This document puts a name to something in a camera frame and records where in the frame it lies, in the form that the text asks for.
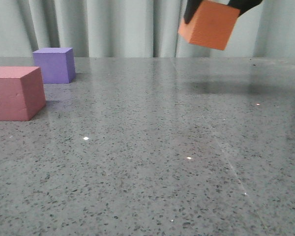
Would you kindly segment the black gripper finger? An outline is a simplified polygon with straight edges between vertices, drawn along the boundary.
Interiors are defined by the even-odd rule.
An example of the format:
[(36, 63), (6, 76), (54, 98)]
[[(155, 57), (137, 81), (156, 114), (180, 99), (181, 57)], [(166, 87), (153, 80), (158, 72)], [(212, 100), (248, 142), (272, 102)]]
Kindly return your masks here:
[(186, 24), (189, 24), (190, 21), (192, 20), (195, 12), (197, 11), (198, 7), (200, 6), (202, 0), (188, 0), (187, 1), (187, 5), (186, 5), (186, 9), (184, 12), (184, 22)]
[(239, 16), (261, 4), (263, 0), (229, 0), (227, 6), (240, 10)]

